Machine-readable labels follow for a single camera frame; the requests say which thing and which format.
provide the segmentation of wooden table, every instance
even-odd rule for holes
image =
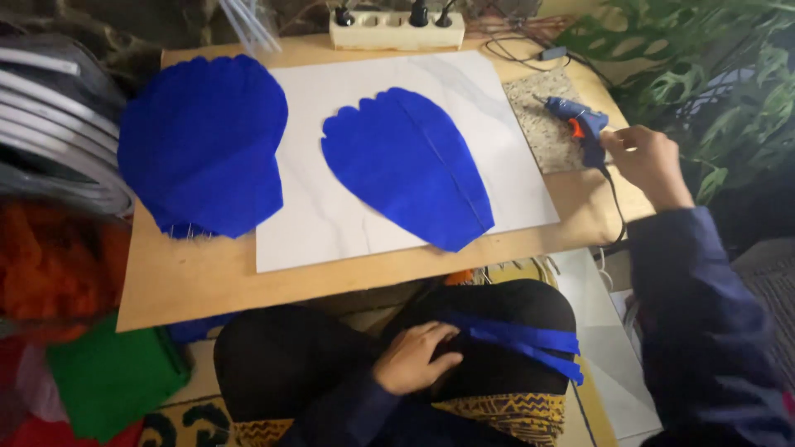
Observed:
[[[483,41],[465,41],[462,49],[478,49]],[[328,35],[281,40],[284,52],[263,55],[269,68],[295,67],[348,60],[373,59],[411,52],[334,51]],[[508,41],[515,54],[540,49],[527,41]],[[164,52],[167,67],[196,56],[233,56],[240,45]],[[533,70],[482,51],[494,62],[502,82],[533,74]],[[540,66],[553,68],[558,61]],[[585,104],[611,117],[611,125],[626,120],[607,89],[588,68],[572,62],[566,72]],[[610,167],[619,203],[627,220],[648,216],[653,209],[640,190]],[[388,286],[417,278],[451,273],[496,262],[608,243],[621,223],[610,187],[595,169],[547,175],[560,223],[485,235],[459,253],[440,253],[428,247],[411,248],[361,258],[257,274],[254,232],[236,240],[171,240],[162,235],[149,212],[136,203],[130,258],[118,316],[118,331],[164,325],[255,307],[306,300],[334,293]]]

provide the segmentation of person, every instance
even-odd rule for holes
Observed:
[[[601,140],[657,211],[628,225],[645,381],[664,428],[643,445],[793,445],[767,355],[769,320],[729,267],[708,210],[694,206],[677,144],[643,126]],[[437,288],[412,300],[380,340],[298,306],[247,311],[215,344],[238,439],[284,447],[554,445],[568,378],[502,344],[464,337],[441,322],[450,312],[576,329],[565,298],[532,280]]]

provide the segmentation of green plant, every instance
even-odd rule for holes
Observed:
[[[630,124],[679,143],[706,204],[795,161],[795,72],[781,38],[793,23],[793,0],[606,0],[557,43],[594,61],[657,63],[611,94]]]

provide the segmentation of black pants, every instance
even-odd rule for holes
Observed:
[[[492,286],[441,287],[410,302],[380,340],[356,332],[317,311],[295,305],[238,315],[215,342],[215,372],[234,422],[288,419],[331,390],[353,371],[370,365],[404,328],[455,311],[535,328],[574,332],[574,312],[565,297],[544,282],[517,280]],[[440,347],[463,362],[432,395],[452,398],[510,393],[563,395],[568,379],[536,360],[494,344],[468,341]],[[567,360],[572,354],[549,351]]]

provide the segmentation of blue paper petal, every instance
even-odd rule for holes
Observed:
[[[236,238],[283,205],[274,154],[287,114],[279,84],[248,56],[177,64],[128,103],[119,171],[163,232],[195,224]]]
[[[458,251],[494,226],[478,169],[456,125],[417,93],[391,88],[323,124],[323,155],[361,201],[417,237]]]

